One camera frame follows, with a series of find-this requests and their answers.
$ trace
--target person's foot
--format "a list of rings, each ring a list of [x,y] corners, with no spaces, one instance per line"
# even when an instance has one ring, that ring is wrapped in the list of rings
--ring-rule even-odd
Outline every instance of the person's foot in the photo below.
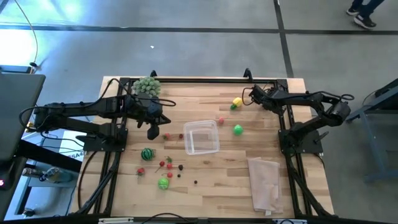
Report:
[[[376,27],[376,23],[374,23],[370,17],[363,18],[360,15],[357,15],[354,17],[354,22],[355,24],[359,25],[362,28],[365,28],[367,30],[373,29]]]
[[[347,9],[346,13],[350,16],[356,16],[359,14],[359,9],[353,9],[352,7]]]

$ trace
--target cloth towel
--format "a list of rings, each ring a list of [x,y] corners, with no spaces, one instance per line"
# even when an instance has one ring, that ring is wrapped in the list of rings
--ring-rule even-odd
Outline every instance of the cloth towel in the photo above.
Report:
[[[254,210],[267,215],[270,212],[283,213],[279,163],[258,157],[248,159],[248,167]]]

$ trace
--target clear plastic container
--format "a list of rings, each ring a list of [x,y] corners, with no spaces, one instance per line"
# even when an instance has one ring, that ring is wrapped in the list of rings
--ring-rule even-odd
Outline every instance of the clear plastic container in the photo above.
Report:
[[[214,153],[220,150],[217,123],[194,121],[184,124],[185,151],[188,155]]]

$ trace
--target wooden plank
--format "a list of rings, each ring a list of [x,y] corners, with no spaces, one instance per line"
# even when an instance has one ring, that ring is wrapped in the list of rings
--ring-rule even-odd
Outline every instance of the wooden plank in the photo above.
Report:
[[[104,77],[101,93],[111,78],[119,77]],[[305,92],[304,81],[300,78],[288,79],[288,84],[291,93]],[[163,107],[164,115],[172,123],[160,126],[160,133],[170,133],[171,139],[166,141],[157,137],[150,141],[146,138],[148,125],[144,124],[141,129],[137,129],[135,121],[127,122],[129,137],[121,157],[112,216],[147,217],[161,212],[174,212],[184,217],[263,218],[264,214],[255,212],[252,207],[247,165],[247,158],[261,157],[263,160],[280,163],[284,212],[271,217],[292,217],[286,164],[277,138],[278,117],[255,104],[234,111],[229,109],[232,100],[242,95],[242,89],[251,86],[252,84],[229,83],[163,83],[160,97],[177,103],[175,107]],[[117,83],[113,83],[105,96],[115,95],[117,88]],[[293,106],[293,110],[296,121],[311,119],[308,107]],[[178,139],[178,135],[183,133],[183,125],[189,121],[217,121],[219,117],[225,119],[223,125],[218,125],[221,151],[199,156],[187,155],[184,140]],[[95,122],[105,123],[109,120],[96,118]],[[243,135],[233,135],[232,128],[236,124],[243,126]],[[152,161],[141,159],[140,153],[144,147],[155,149],[156,157]],[[174,160],[175,167],[172,170],[163,167],[155,172],[159,162],[167,156]],[[83,203],[98,185],[102,161],[103,153],[99,152],[87,168],[81,188]],[[321,162],[315,156],[303,155],[303,163],[308,187],[320,203],[333,213]],[[184,166],[183,171],[176,168],[179,164]],[[135,175],[140,167],[146,170],[143,177]],[[174,175],[170,180],[170,188],[160,190],[157,181],[167,172]],[[299,202],[303,205],[300,190],[298,195]],[[107,194],[104,196],[102,209]],[[77,210],[76,200],[72,206],[72,211],[74,210]]]

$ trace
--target gray floor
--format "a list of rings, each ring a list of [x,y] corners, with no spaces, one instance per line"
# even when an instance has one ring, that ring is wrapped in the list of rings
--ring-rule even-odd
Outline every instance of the gray floor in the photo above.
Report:
[[[272,0],[20,0],[35,25],[115,27],[278,28]],[[286,29],[359,30],[345,14],[346,0],[280,0]],[[398,30],[398,1],[372,15],[376,30]],[[13,1],[0,24],[26,25]],[[38,104],[88,101],[104,75],[234,76],[246,67],[256,77],[286,77],[279,34],[37,31],[37,63],[47,76]],[[351,93],[352,110],[373,90],[397,78],[397,35],[287,35],[294,77],[310,91]],[[26,65],[35,53],[29,30],[0,30],[0,64]],[[365,184],[375,171],[360,121],[324,128],[325,165],[335,213],[345,218],[397,223],[398,181]],[[68,202],[65,192],[60,201]],[[29,200],[50,197],[32,194]],[[49,208],[38,217],[60,214]]]

